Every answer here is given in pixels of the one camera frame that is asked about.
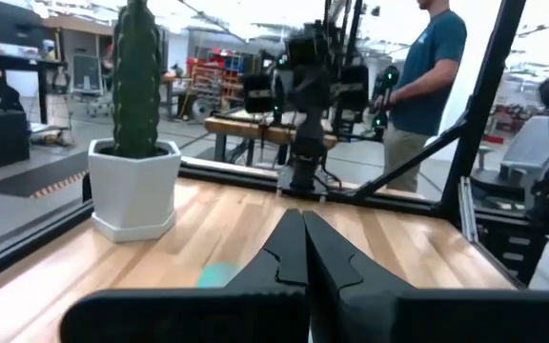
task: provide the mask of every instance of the table leg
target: table leg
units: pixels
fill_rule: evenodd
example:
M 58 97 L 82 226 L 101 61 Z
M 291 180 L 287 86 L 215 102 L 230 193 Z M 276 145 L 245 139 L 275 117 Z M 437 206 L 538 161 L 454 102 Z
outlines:
M 215 156 L 213 160 L 216 162 L 225 162 L 226 161 L 226 142 L 228 136 L 226 134 L 218 133 L 215 136 Z
M 287 145 L 278 146 L 278 153 L 276 154 L 276 164 L 283 166 L 287 162 Z
M 174 115 L 173 115 L 173 82 L 172 81 L 167 81 L 165 83 L 165 87 L 167 89 L 167 118 L 169 120 L 173 120 L 174 119 Z
M 247 160 L 245 161 L 247 167 L 251 167 L 254 164 L 254 148 L 255 140 L 250 139 L 249 144 L 247 145 Z
M 40 69 L 37 71 L 37 96 L 39 98 L 39 119 L 42 124 L 48 124 L 48 104 L 46 103 L 47 83 L 46 71 Z

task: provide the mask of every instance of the khaki pants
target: khaki pants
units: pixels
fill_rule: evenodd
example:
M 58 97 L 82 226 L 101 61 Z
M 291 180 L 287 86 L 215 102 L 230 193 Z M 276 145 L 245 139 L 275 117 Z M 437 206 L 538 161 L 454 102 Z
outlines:
M 389 127 L 382 138 L 385 146 L 384 172 L 393 171 L 406 160 L 417 155 L 423 149 L 428 139 L 428 135 L 397 130 L 392 123 L 389 123 Z M 417 192 L 419 167 L 416 166 L 389 182 L 387 188 L 398 191 Z

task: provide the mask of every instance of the teal object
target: teal object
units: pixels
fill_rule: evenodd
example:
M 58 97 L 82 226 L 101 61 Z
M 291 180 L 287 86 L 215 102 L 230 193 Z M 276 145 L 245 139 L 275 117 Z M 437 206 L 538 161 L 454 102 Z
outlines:
M 239 269 L 228 263 L 213 263 L 203 269 L 197 288 L 224 287 L 238 273 Z

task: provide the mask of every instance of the black floor mat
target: black floor mat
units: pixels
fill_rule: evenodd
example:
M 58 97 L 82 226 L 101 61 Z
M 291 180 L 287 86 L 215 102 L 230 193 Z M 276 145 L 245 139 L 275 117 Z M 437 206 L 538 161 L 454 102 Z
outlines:
M 87 169 L 88 154 L 83 151 L 0 180 L 0 194 L 41 197 L 81 180 Z

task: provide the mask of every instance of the ceiling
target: ceiling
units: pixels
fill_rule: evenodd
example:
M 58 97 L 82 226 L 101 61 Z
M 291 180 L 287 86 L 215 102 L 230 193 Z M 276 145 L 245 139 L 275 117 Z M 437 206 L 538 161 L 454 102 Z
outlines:
M 127 0 L 1 0 L 4 2 L 47 2 L 68 3 L 75 6 L 96 5 L 116 11 L 126 5 Z M 477 2 L 450 0 L 453 10 L 459 13 L 472 28 L 488 27 L 485 18 L 493 18 L 498 11 L 497 0 Z M 186 6 L 178 0 L 148 0 L 148 6 L 157 17 L 158 23 L 171 30 L 183 30 L 188 26 L 203 26 L 219 30 L 205 20 L 196 19 L 196 11 L 223 23 L 228 30 L 244 38 L 264 34 L 276 34 L 277 30 L 259 27 L 255 24 L 278 24 L 301 27 L 306 22 L 323 16 L 324 0 L 185 0 Z M 365 49 L 391 54 L 395 59 L 405 58 L 407 49 L 429 21 L 428 15 L 417 8 L 416 0 L 365 0 L 368 14 L 361 18 L 359 35 Z M 380 16 L 370 15 L 371 9 L 380 6 Z M 519 31 L 532 32 L 518 37 L 513 50 L 522 51 L 512 59 L 549 64 L 549 29 L 535 32 L 544 25 L 549 27 L 549 0 L 528 0 L 522 15 Z

